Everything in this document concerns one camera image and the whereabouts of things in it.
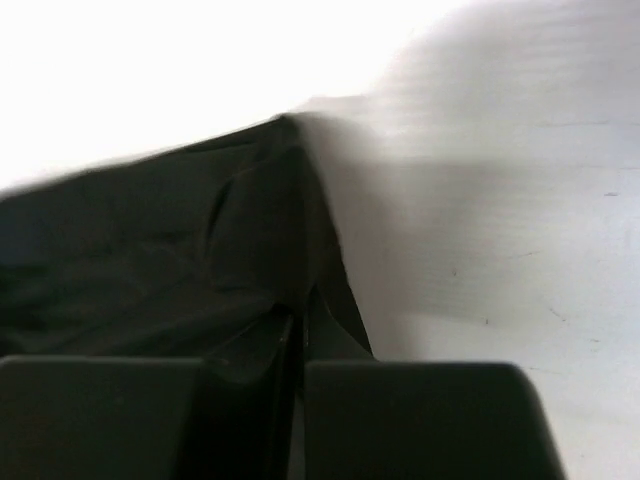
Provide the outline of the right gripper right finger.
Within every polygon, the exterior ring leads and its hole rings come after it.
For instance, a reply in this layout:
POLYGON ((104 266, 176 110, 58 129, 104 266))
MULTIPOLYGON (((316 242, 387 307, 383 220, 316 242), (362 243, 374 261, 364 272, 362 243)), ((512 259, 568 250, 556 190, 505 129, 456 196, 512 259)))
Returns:
POLYGON ((320 296, 305 319, 310 479, 561 479, 539 396, 508 363, 375 359, 320 296))

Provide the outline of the black trousers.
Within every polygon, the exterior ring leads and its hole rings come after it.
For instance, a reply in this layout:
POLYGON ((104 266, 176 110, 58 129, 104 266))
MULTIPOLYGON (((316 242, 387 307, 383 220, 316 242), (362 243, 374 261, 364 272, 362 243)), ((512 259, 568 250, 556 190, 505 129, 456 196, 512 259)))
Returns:
POLYGON ((313 308, 370 349, 293 116, 1 201, 5 355, 197 355, 313 308))

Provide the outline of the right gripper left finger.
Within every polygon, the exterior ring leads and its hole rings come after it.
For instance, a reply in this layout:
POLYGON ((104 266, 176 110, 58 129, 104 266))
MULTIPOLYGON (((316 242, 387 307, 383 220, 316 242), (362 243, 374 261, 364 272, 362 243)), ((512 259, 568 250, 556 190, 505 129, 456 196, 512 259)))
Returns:
POLYGON ((268 315, 208 357, 1 362, 5 479, 283 479, 295 322, 268 315))

